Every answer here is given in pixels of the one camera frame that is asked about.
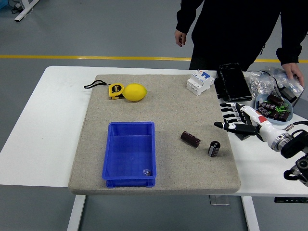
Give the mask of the person's right hand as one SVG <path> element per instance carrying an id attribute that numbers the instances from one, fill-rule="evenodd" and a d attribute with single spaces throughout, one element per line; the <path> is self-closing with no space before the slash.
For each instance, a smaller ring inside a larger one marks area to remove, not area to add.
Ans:
<path id="1" fill-rule="evenodd" d="M 176 29 L 174 36 L 175 36 L 175 43 L 179 47 L 183 47 L 186 44 L 186 36 L 187 36 L 186 33 L 180 32 Z"/>

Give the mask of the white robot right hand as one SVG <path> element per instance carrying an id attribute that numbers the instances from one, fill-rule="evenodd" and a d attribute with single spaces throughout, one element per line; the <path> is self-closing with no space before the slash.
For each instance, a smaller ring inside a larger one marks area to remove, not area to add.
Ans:
<path id="1" fill-rule="evenodd" d="M 240 103 L 221 103 L 220 107 L 224 112 L 224 121 L 214 123 L 220 129 L 235 134 L 256 135 L 269 145 L 283 134 L 251 106 Z"/>

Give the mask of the person's left hand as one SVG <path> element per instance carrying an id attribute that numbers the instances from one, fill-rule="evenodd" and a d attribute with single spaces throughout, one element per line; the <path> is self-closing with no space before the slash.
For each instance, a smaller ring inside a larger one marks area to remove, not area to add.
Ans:
<path id="1" fill-rule="evenodd" d="M 302 87 L 305 86 L 304 75 L 296 63 L 283 64 L 282 68 L 286 72 L 288 79 L 294 79 L 295 77 Z"/>

